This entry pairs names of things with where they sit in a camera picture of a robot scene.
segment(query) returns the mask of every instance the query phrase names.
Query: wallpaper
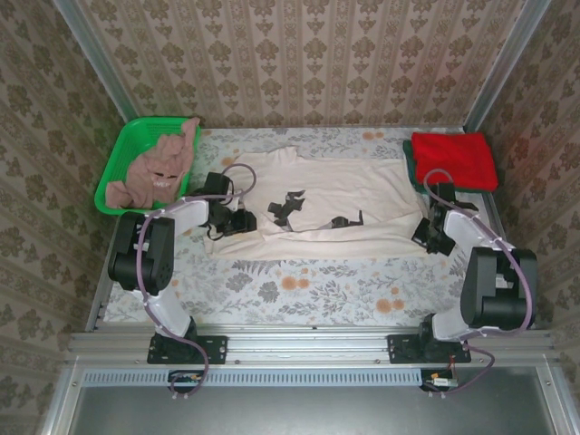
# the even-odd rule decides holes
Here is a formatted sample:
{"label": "wallpaper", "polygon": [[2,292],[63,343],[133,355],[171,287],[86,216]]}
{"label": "wallpaper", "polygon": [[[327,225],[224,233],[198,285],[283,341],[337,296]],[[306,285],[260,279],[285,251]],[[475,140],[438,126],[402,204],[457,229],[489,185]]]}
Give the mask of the wallpaper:
{"label": "wallpaper", "polygon": [[80,0],[132,105],[207,127],[463,125],[525,0]]}
{"label": "wallpaper", "polygon": [[580,1],[552,2],[483,131],[507,235],[537,254],[538,317],[580,399]]}
{"label": "wallpaper", "polygon": [[110,222],[92,195],[122,125],[51,2],[0,2],[0,433],[41,424]]}

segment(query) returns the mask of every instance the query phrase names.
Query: red cloth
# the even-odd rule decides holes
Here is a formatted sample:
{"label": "red cloth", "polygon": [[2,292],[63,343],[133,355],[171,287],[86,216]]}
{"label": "red cloth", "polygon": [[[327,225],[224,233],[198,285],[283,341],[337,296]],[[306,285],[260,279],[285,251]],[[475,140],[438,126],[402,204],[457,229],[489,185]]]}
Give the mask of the red cloth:
{"label": "red cloth", "polygon": [[[498,187],[491,151],[481,133],[413,133],[411,145],[417,162],[415,174],[421,184],[430,170],[445,169],[458,188],[491,192]],[[429,184],[446,181],[440,173],[429,177]]]}

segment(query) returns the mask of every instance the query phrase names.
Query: aluminum frame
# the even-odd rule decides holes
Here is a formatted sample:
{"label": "aluminum frame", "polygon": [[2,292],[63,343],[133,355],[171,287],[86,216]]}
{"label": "aluminum frame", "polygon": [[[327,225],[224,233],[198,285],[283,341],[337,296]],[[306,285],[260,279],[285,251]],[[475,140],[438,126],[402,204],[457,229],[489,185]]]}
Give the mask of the aluminum frame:
{"label": "aluminum frame", "polygon": [[[502,236],[498,211],[490,194],[483,195],[491,226]],[[74,334],[61,378],[48,411],[43,435],[67,434],[73,422],[85,370],[95,368],[157,370],[201,369],[199,365],[148,365],[147,350],[154,334],[152,324],[105,323],[112,281],[107,259],[101,272],[85,333]],[[391,365],[386,336],[414,334],[413,327],[369,326],[279,326],[279,325],[201,325],[200,334],[229,337],[227,363],[211,370],[311,370],[442,368],[445,364]],[[550,417],[557,434],[580,433],[580,420],[566,384],[549,331],[532,330],[518,337],[472,339],[496,356],[497,367],[535,367],[542,385]],[[472,354],[467,367],[484,367],[485,355]]]}

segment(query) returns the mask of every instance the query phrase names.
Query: black mounting bracket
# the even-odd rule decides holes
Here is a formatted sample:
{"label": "black mounting bracket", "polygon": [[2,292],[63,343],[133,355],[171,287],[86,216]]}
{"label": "black mounting bracket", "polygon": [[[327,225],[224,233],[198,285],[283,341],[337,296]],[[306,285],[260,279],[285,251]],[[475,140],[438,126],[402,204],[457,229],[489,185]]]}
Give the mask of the black mounting bracket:
{"label": "black mounting bracket", "polygon": [[[227,337],[225,335],[197,335],[195,322],[191,319],[186,339],[195,342],[208,354],[210,364],[225,364]],[[151,337],[148,364],[203,364],[203,357],[193,346],[155,333]]]}
{"label": "black mounting bracket", "polygon": [[470,363],[471,354],[459,342],[441,342],[433,337],[429,314],[419,325],[418,333],[387,336],[391,364],[411,363]]}

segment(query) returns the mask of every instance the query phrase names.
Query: green plastic tray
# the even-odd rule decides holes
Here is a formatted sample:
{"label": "green plastic tray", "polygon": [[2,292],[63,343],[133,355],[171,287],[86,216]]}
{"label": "green plastic tray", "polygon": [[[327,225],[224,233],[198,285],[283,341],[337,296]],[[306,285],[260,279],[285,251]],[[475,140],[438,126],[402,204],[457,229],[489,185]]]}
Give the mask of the green plastic tray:
{"label": "green plastic tray", "polygon": [[[129,165],[146,150],[154,147],[162,134],[181,133],[181,124],[188,118],[174,117],[145,117],[129,122],[119,133],[119,137],[112,149],[111,156],[102,173],[101,181],[94,195],[94,204],[107,215],[122,215],[126,211],[147,213],[150,210],[143,208],[109,208],[105,205],[105,190],[110,181],[125,181]],[[198,152],[199,134],[201,128],[198,126],[196,137],[193,140],[194,159]],[[189,173],[183,177],[179,195],[183,196],[188,188]],[[158,201],[153,203],[153,209],[162,208],[165,204]]]}

